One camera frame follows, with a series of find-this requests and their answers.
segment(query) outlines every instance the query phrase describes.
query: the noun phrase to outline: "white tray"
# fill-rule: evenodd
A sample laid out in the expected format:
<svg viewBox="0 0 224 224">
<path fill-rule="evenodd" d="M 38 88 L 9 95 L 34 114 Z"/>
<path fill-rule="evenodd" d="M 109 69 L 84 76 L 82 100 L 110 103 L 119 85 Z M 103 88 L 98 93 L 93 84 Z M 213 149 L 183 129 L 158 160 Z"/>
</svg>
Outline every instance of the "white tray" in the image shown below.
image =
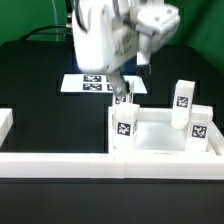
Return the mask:
<svg viewBox="0 0 224 224">
<path fill-rule="evenodd" d="M 140 115 L 149 120 L 148 111 L 141 109 Z M 156 109 L 153 120 L 169 120 L 171 110 Z M 12 124 L 2 131 L 5 138 Z M 180 147 L 135 150 L 134 152 L 110 154 L 77 153 L 0 153 L 0 178 L 159 178 L 159 179 L 212 179 L 224 180 L 224 139 L 212 124 L 210 149 L 199 154 L 187 154 Z"/>
<path fill-rule="evenodd" d="M 140 108 L 138 115 L 138 134 L 134 149 L 114 148 L 112 145 L 112 108 L 109 108 L 109 153 L 150 156 L 152 154 L 180 156 L 216 156 L 216 151 L 208 142 L 206 152 L 185 151 L 187 129 L 171 127 L 171 109 Z"/>
</svg>

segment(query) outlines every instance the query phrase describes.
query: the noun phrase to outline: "white paper sheet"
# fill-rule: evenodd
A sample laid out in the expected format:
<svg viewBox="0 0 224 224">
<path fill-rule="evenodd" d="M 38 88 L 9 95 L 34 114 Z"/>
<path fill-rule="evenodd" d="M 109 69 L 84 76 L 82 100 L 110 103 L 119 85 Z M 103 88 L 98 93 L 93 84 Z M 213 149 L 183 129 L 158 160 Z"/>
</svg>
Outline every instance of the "white paper sheet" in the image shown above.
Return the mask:
<svg viewBox="0 0 224 224">
<path fill-rule="evenodd" d="M 142 79 L 138 76 L 124 76 L 126 81 L 134 81 L 134 93 L 146 94 Z M 112 93 L 105 75 L 65 74 L 61 92 Z"/>
</svg>

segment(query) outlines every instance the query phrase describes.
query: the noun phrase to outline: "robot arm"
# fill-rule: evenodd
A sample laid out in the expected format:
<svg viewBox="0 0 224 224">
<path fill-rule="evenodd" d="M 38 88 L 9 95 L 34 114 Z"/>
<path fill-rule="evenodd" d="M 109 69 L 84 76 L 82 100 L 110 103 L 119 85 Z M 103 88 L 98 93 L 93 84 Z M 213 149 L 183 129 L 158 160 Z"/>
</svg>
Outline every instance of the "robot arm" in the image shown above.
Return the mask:
<svg viewBox="0 0 224 224">
<path fill-rule="evenodd" d="M 87 74 L 107 75 L 114 93 L 125 95 L 128 87 L 119 67 L 137 55 L 137 66 L 149 68 L 150 55 L 173 37 L 179 20 L 178 9 L 161 0 L 77 0 L 73 36 L 78 66 Z"/>
</svg>

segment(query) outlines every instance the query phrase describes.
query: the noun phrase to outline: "white block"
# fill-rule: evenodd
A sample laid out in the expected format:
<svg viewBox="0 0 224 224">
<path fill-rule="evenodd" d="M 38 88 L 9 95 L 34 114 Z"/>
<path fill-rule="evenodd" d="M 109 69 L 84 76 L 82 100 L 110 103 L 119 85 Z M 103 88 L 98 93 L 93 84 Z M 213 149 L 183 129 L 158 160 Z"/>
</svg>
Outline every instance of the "white block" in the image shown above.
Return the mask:
<svg viewBox="0 0 224 224">
<path fill-rule="evenodd" d="M 186 129 L 189 123 L 189 113 L 194 95 L 195 82 L 179 80 L 176 84 L 171 126 L 176 129 Z"/>
<path fill-rule="evenodd" d="M 133 148 L 138 129 L 138 111 L 140 106 L 131 103 L 120 103 L 114 111 L 113 146 L 115 148 Z"/>
<path fill-rule="evenodd" d="M 212 107 L 192 105 L 185 150 L 206 151 L 212 118 Z"/>
<path fill-rule="evenodd" d="M 13 124 L 12 109 L 0 109 L 0 147 Z"/>
<path fill-rule="evenodd" d="M 120 103 L 133 103 L 134 82 L 132 83 L 129 82 L 129 85 L 130 85 L 130 88 L 129 88 L 130 92 L 126 96 L 118 97 L 113 94 L 113 102 L 112 102 L 113 107 L 116 107 Z"/>
</svg>

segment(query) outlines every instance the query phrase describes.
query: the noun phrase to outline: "small white cube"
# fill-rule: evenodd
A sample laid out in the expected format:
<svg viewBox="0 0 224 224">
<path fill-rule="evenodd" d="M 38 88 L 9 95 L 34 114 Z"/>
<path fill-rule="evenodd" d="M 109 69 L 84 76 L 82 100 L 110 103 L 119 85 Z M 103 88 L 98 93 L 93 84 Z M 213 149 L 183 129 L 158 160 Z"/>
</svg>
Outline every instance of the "small white cube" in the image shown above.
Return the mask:
<svg viewBox="0 0 224 224">
<path fill-rule="evenodd" d="M 206 152 L 212 118 L 212 107 L 192 105 L 185 150 Z"/>
<path fill-rule="evenodd" d="M 175 129 L 186 129 L 193 101 L 195 82 L 179 80 L 176 84 L 173 102 L 171 126 Z"/>
<path fill-rule="evenodd" d="M 138 104 L 120 103 L 114 111 L 113 146 L 115 148 L 133 148 L 138 129 Z"/>
</svg>

